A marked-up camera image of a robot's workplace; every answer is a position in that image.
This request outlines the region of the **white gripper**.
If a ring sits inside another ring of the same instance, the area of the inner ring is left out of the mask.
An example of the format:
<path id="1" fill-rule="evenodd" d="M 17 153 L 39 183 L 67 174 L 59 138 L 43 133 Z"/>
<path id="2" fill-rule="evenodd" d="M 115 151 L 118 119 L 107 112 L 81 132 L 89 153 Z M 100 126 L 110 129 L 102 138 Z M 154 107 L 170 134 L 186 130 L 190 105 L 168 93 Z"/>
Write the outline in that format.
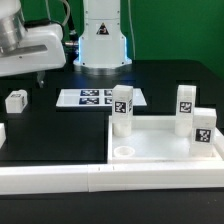
<path id="1" fill-rule="evenodd" d="M 0 56 L 0 77 L 37 72 L 37 83 L 44 87 L 45 71 L 61 68 L 66 58 L 60 25 L 29 28 L 19 46 Z"/>

